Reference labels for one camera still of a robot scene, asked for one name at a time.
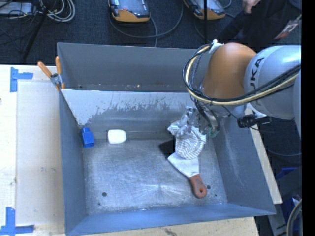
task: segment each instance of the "wooden table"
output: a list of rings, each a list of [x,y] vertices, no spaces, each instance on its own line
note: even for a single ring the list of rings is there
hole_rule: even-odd
[[[10,92],[11,67],[29,72]],[[56,67],[48,67],[54,74]],[[37,66],[0,65],[0,226],[5,208],[32,236],[64,236],[58,91]],[[282,202],[258,131],[252,135],[274,200]],[[258,236],[253,217],[97,234],[95,236]]]

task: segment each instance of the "gray bin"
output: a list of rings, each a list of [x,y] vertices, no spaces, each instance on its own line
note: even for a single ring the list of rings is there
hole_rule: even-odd
[[[182,68],[194,51],[58,43],[68,236],[275,214],[252,135],[235,118],[222,120],[198,156],[205,198],[167,160],[167,127],[193,106]],[[208,61],[204,55],[196,81]],[[93,147],[82,146],[83,127]],[[109,144],[110,129],[125,130],[127,140]]]

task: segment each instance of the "bin floor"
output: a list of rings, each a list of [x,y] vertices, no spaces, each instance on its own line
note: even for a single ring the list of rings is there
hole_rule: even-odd
[[[203,199],[194,196],[188,178],[167,160],[173,149],[173,139],[127,139],[122,144],[96,139],[93,147],[83,149],[88,215],[227,203],[211,138],[198,157],[208,188]]]

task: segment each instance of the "white sponge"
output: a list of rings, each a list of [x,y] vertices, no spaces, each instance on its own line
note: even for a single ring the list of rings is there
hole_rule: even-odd
[[[107,133],[107,139],[110,144],[121,144],[127,139],[126,132],[121,129],[110,129]]]

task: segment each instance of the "checkered cloth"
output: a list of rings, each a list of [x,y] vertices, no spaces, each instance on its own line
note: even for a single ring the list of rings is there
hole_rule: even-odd
[[[167,128],[175,137],[180,129],[177,123],[174,122]],[[202,135],[197,128],[192,126],[188,136],[184,136],[184,138],[176,137],[175,152],[184,159],[193,159],[201,153],[205,143],[206,135]]]

